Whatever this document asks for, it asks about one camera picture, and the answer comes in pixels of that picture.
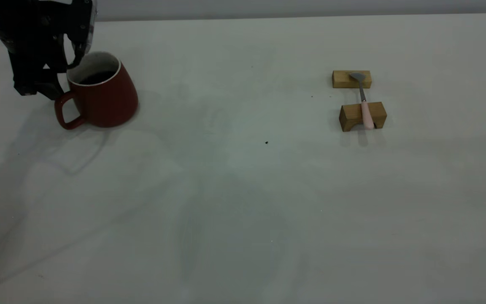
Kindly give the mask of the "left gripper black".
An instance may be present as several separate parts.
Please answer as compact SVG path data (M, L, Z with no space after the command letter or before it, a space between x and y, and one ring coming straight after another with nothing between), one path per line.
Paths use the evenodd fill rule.
M73 60L67 64L62 45L71 4L71 0L8 2L11 17L8 55L14 88L21 95L39 93L57 100L64 94L58 75L77 67L88 52L87 35L65 35L73 47Z

